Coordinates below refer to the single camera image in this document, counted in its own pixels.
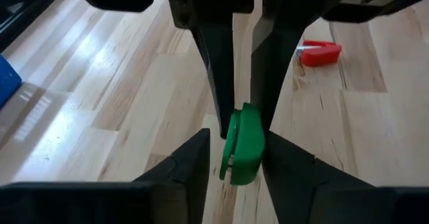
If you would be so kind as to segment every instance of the green 3d printed part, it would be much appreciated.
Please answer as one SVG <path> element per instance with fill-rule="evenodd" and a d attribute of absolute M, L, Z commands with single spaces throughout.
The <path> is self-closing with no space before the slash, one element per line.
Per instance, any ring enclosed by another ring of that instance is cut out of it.
<path fill-rule="evenodd" d="M 221 180 L 227 169 L 231 170 L 231 184 L 245 185 L 252 182 L 259 170 L 265 148 L 261 117 L 256 107 L 249 103 L 231 116 L 227 140 L 223 149 Z"/>

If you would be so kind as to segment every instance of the wooden floor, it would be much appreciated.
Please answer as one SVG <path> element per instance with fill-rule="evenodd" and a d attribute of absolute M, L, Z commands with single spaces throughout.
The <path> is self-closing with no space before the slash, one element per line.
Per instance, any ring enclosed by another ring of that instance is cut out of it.
<path fill-rule="evenodd" d="M 234 18 L 237 107 L 259 15 Z M 271 129 L 371 184 L 429 185 L 429 1 L 361 25 L 319 20 L 304 38 L 342 44 L 340 63 L 292 59 Z M 262 175 L 240 188 L 217 177 L 210 87 L 168 0 L 140 14 L 57 0 L 3 54 L 24 84 L 0 111 L 0 183 L 133 180 L 209 127 L 204 223 L 276 222 Z"/>

